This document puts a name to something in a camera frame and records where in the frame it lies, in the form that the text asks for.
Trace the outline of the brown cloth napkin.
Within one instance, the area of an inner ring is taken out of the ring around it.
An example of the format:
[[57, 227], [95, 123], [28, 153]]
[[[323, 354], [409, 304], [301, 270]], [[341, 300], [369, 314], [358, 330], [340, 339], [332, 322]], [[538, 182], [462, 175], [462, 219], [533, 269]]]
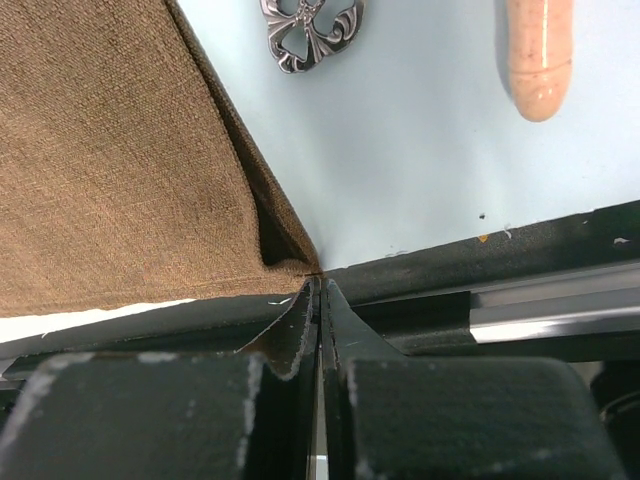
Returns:
[[297, 291], [302, 223], [174, 1], [1, 5], [1, 314]]

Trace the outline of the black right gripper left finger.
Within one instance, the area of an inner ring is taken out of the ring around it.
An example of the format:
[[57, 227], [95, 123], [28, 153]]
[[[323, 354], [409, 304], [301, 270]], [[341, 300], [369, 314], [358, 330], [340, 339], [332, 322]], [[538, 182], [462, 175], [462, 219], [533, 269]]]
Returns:
[[319, 284], [245, 346], [42, 362], [1, 434], [5, 479], [304, 479]]

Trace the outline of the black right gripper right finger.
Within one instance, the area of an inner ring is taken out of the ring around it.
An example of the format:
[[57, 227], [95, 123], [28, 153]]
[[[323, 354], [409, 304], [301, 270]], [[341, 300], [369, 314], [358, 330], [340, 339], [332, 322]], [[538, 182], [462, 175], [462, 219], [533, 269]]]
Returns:
[[403, 355], [320, 297], [332, 479], [622, 479], [582, 379], [538, 357]]

